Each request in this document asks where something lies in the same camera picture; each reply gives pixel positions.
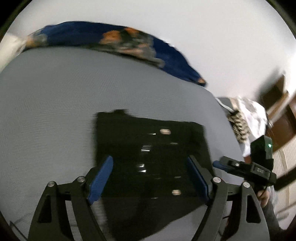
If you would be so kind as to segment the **right hand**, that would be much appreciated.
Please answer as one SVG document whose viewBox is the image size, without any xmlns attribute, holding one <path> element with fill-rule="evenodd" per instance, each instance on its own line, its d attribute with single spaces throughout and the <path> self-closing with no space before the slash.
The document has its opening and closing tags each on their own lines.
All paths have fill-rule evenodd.
<svg viewBox="0 0 296 241">
<path fill-rule="evenodd" d="M 268 204 L 268 201 L 270 199 L 270 193 L 267 190 L 261 190 L 257 193 L 257 199 L 260 202 L 260 206 L 262 208 L 266 207 Z"/>
</svg>

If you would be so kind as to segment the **right forearm dark sleeve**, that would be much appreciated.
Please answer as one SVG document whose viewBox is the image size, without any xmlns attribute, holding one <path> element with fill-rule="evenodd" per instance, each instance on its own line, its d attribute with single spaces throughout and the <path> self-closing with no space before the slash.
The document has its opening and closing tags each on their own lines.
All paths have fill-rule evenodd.
<svg viewBox="0 0 296 241">
<path fill-rule="evenodd" d="M 274 214 L 273 205 L 270 201 L 262 208 L 266 219 L 270 240 L 277 240 L 285 232 L 279 225 L 279 222 Z"/>
</svg>

